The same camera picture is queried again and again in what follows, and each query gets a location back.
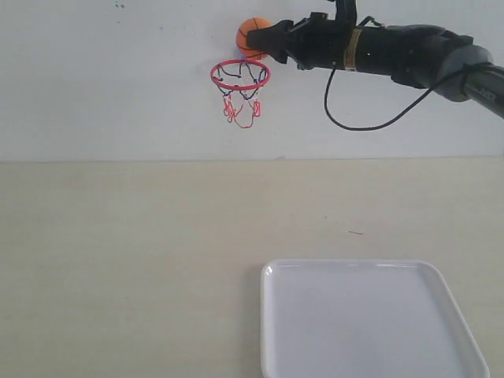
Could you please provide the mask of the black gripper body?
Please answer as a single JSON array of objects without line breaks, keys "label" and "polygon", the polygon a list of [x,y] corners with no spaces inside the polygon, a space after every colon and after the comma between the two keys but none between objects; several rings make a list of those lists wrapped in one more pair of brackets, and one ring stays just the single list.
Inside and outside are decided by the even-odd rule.
[{"label": "black gripper body", "polygon": [[349,45],[352,31],[333,32],[326,13],[312,12],[289,31],[289,41],[284,49],[300,70],[342,69],[343,55]]}]

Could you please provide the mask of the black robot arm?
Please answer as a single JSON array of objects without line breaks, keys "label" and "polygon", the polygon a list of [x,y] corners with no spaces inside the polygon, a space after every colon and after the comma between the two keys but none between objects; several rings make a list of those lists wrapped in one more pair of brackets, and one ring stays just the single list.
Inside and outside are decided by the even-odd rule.
[{"label": "black robot arm", "polygon": [[503,69],[473,38],[433,25],[384,26],[357,21],[354,8],[334,19],[311,13],[294,22],[249,31],[249,48],[301,70],[328,69],[388,76],[399,85],[436,93],[452,102],[473,100],[503,115]]}]

